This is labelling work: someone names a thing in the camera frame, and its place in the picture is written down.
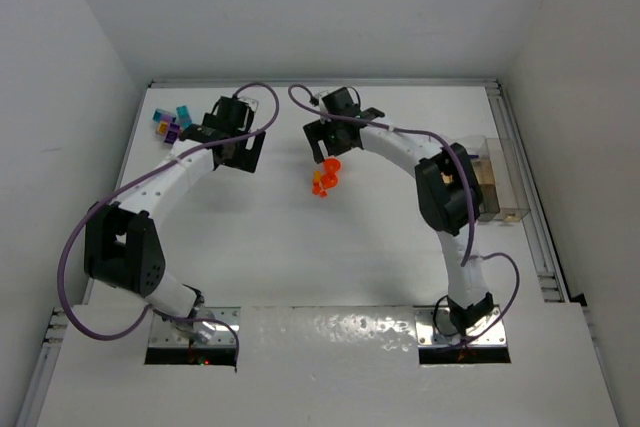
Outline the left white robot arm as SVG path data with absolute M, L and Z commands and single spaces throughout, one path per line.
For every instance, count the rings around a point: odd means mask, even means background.
M 189 318 L 200 293 L 169 272 L 159 230 L 182 197 L 218 167 L 256 170 L 266 137 L 262 131 L 247 144 L 257 106 L 246 97 L 219 98 L 200 124 L 180 132 L 160 173 L 100 207 L 85 229 L 85 273 L 171 318 Z

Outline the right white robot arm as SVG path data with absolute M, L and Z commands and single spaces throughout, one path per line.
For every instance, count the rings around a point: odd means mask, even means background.
M 483 197 L 467 150 L 436 134 L 392 126 L 382 111 L 363 110 L 347 87 L 311 93 L 304 108 L 319 115 L 303 127 L 315 162 L 359 148 L 415 180 L 420 214 L 436 232 L 444 257 L 450 322 L 465 335 L 494 307 L 473 252 Z

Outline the large orange round lego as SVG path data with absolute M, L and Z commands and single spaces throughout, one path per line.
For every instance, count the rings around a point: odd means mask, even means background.
M 327 174 L 336 175 L 340 171 L 342 164 L 337 158 L 327 158 L 323 162 L 323 167 Z

